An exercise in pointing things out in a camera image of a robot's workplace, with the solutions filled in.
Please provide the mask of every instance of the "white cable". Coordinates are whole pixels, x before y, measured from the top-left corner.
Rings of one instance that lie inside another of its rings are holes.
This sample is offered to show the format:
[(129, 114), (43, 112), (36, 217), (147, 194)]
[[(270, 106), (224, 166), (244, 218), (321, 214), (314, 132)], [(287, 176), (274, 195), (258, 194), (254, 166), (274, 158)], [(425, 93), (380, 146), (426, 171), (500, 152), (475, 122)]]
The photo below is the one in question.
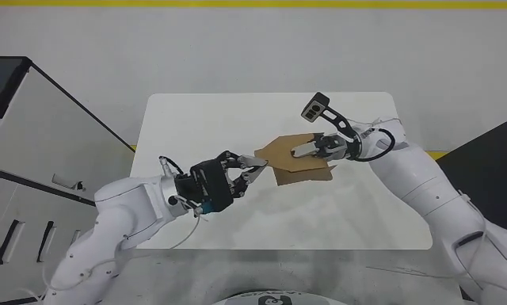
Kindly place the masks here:
[(376, 124), (383, 124), (385, 122), (389, 122), (389, 121), (392, 121), (392, 120), (397, 120), (400, 123), (402, 122), (401, 119), (399, 119), (399, 118), (390, 118), (390, 119), (387, 119), (387, 120), (379, 120), (379, 121), (373, 121), (373, 122), (360, 122), (360, 121), (356, 121), (354, 119), (349, 119), (349, 118), (346, 118), (346, 120), (352, 121), (353, 123), (356, 123), (356, 124), (364, 124), (364, 125), (367, 125), (367, 126), (372, 126), (372, 125), (376, 125)]
[[(432, 277), (432, 278), (435, 278), (435, 279), (450, 280), (450, 279), (455, 279), (456, 278), (456, 276), (437, 276), (437, 275), (431, 275), (431, 274), (427, 274), (427, 273), (410, 273), (410, 272), (407, 272), (407, 271), (416, 271), (416, 270), (412, 270), (412, 269), (406, 269), (406, 271), (402, 271), (402, 270), (398, 271), (398, 270), (395, 270), (395, 269), (378, 268), (378, 267), (370, 266), (370, 265), (365, 266), (365, 268), (374, 269), (374, 270), (380, 270), (380, 271), (386, 271), (386, 272), (407, 274), (407, 275), (411, 275), (411, 276)], [(494, 282), (489, 282), (488, 280), (472, 279), (471, 277), (467, 277), (467, 276), (462, 276), (462, 277), (460, 277), (460, 279), (473, 280), (474, 282), (482, 282), (484, 284), (493, 285), (493, 286), (495, 286), (497, 288), (501, 288), (502, 290), (507, 291), (507, 287), (502, 286), (502, 285), (497, 284), (497, 283), (494, 283)]]
[[(192, 231), (190, 231), (190, 233), (186, 237), (184, 237), (183, 240), (181, 240), (180, 242), (178, 242), (177, 244), (175, 244), (174, 246), (171, 246), (169, 249), (166, 249), (166, 250), (174, 249), (174, 248), (182, 245), (183, 242), (187, 241), (190, 238), (190, 236), (192, 236), (192, 234), (196, 231), (197, 226), (199, 226), (199, 222), (200, 222), (200, 215), (197, 216), (197, 222), (196, 222), (196, 225), (193, 227)], [(142, 257), (156, 257), (156, 256), (158, 256), (158, 255), (157, 254), (142, 254), (142, 255), (138, 255), (138, 256), (134, 256), (134, 257), (129, 257), (126, 261), (130, 261), (130, 260), (133, 260), (133, 259), (139, 259), (139, 258), (142, 258)], [(96, 269), (96, 267), (104, 265), (104, 264), (109, 263), (109, 262), (114, 262), (114, 261), (116, 261), (118, 259), (120, 259), (120, 257), (115, 257), (115, 258), (112, 258), (112, 259), (103, 260), (103, 261), (97, 263), (91, 269), (87, 269), (87, 270), (84, 271), (84, 273), (81, 273), (82, 274), (82, 278), (81, 278), (81, 280), (79, 280), (78, 283), (72, 284), (71, 286), (68, 286), (68, 287), (65, 287), (65, 288), (55, 288), (54, 286), (51, 285), (51, 282), (48, 281), (48, 279), (46, 277), (45, 266), (42, 267), (42, 280), (43, 280), (44, 284), (46, 284), (47, 288), (50, 288), (50, 289), (52, 289), (54, 291), (66, 291), (66, 290), (69, 290), (71, 288), (75, 288), (78, 285), (80, 285), (81, 283), (83, 283), (86, 280), (88, 280), (88, 278), (90, 278), (90, 276), (92, 276), (93, 271)]]
[(403, 271), (397, 271), (397, 270), (394, 270), (394, 269), (384, 269), (384, 268), (378, 268), (378, 267), (375, 267), (375, 266), (366, 266), (366, 268), (368, 268), (368, 269), (382, 270), (382, 271), (388, 271), (388, 272), (394, 272), (394, 273), (408, 274), (408, 275), (412, 275), (412, 276), (433, 277), (433, 278), (436, 278), (436, 279), (472, 280), (474, 282), (481, 282), (481, 283), (484, 283), (484, 284), (493, 285), (493, 286), (495, 286), (497, 288), (501, 288), (501, 289), (507, 291), (507, 287), (505, 287), (505, 286), (502, 286), (502, 285), (494, 283), (494, 282), (490, 282), (488, 280), (482, 280), (482, 279), (473, 278), (472, 275), (470, 274), (472, 265), (474, 264), (474, 261), (475, 261), (477, 255), (478, 255), (478, 251), (481, 249), (482, 245), (484, 244), (484, 242), (486, 240), (486, 227), (487, 227), (487, 223), (486, 223), (486, 218), (481, 213), (481, 211), (479, 211), (479, 209), (470, 201), (470, 197), (468, 197), (466, 194), (463, 194), (461, 192), (459, 192), (459, 193), (461, 194), (462, 197), (464, 197), (465, 201), (481, 216), (481, 219), (482, 219), (482, 236), (481, 236), (481, 241), (477, 245), (477, 248), (475, 248), (475, 251), (472, 254), (472, 257), (470, 259), (470, 262), (468, 263), (468, 268), (465, 269), (465, 272), (461, 272), (461, 273), (458, 273), (458, 274), (455, 274), (455, 275), (452, 275), (452, 276), (437, 276), (437, 275), (431, 275), (431, 274), (428, 274), (428, 273), (417, 271), (415, 269), (402, 269)]

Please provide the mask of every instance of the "black panel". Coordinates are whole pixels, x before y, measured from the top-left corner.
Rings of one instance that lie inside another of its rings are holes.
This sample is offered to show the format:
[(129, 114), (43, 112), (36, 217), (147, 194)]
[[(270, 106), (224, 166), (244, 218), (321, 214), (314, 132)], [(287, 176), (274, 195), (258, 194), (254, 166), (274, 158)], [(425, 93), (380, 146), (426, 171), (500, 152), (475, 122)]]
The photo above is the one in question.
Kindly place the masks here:
[(37, 300), (33, 297), (27, 298), (27, 299), (15, 299), (15, 300), (8, 300), (7, 302), (0, 302), (0, 305), (22, 305), (22, 304), (30, 304), (35, 303)]
[(16, 226), (19, 224), (19, 220), (13, 220), (10, 224), (9, 230), (7, 231), (6, 238), (3, 241), (2, 246), (0, 246), (0, 265), (4, 264), (3, 255), (7, 251), (7, 246), (9, 245), (10, 239), (12, 239), (14, 231), (16, 230)]
[(28, 72), (32, 61), (28, 58), (0, 59), (0, 119), (4, 117), (9, 103)]
[(10, 173), (2, 172), (0, 171), (0, 178), (7, 181), (13, 181), (14, 183), (18, 183), (24, 186), (31, 187), (33, 189), (39, 189), (40, 191), (50, 193), (56, 196), (65, 197), (69, 200), (77, 201), (81, 204), (87, 204), (89, 206), (95, 206), (95, 203), (91, 200), (86, 200), (84, 198), (81, 198), (79, 196), (76, 196), (74, 194), (65, 193), (63, 191), (60, 191), (59, 189), (52, 189), (49, 186), (39, 184), (35, 181), (29, 181), (23, 177), (18, 177), (16, 175), (12, 175)]
[(50, 220), (48, 221), (48, 224), (46, 225), (46, 229), (44, 230), (44, 234), (42, 236), (42, 242), (40, 243), (39, 247), (39, 253), (37, 254), (37, 263), (41, 263), (42, 260), (40, 260), (40, 257), (42, 256), (42, 252), (44, 250), (44, 246), (46, 246), (46, 241), (48, 240), (49, 232), (51, 229), (55, 226), (55, 222)]
[(507, 228), (507, 122), (439, 158), (452, 185), (490, 222)]

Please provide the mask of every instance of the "gray floor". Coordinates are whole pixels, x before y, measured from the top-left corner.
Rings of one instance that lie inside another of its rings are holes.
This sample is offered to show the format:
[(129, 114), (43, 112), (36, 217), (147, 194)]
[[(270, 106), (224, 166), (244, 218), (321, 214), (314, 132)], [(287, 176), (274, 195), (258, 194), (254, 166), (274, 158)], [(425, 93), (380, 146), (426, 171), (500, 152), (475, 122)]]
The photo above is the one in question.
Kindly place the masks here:
[(427, 251), (191, 251), (132, 260), (107, 305), (211, 304), (253, 288), (296, 290), (353, 305), (461, 305), (452, 280), (386, 269), (444, 274), (438, 250)]

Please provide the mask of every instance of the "black sticker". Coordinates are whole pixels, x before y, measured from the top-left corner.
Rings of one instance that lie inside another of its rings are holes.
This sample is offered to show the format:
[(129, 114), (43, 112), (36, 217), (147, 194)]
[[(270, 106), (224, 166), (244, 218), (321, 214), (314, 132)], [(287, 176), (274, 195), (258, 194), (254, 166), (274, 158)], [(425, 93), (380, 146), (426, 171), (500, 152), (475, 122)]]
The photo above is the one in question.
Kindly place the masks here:
[(292, 305), (292, 300), (286, 295), (281, 295), (278, 299), (275, 296), (264, 295), (259, 298), (259, 305)]

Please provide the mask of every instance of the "brown cardboard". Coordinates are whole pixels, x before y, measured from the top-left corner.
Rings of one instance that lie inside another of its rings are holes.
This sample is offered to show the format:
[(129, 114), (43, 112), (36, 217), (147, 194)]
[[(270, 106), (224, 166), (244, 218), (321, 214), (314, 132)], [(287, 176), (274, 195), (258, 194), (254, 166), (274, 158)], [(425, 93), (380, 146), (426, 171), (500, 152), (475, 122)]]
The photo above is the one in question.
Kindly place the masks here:
[(334, 169), (334, 166), (326, 167), (325, 169), (306, 170), (294, 173), (281, 169), (273, 169), (273, 172), (275, 174), (276, 184), (281, 186), (299, 183), (301, 181), (331, 181), (333, 179), (333, 174), (331, 173), (332, 169)]
[(313, 138), (313, 133), (282, 135), (264, 148), (256, 150), (254, 154), (268, 160), (268, 166), (273, 168), (278, 185), (301, 181), (331, 181), (331, 170), (334, 166), (329, 167), (325, 160), (311, 156), (294, 158), (291, 155), (293, 147), (305, 144)]

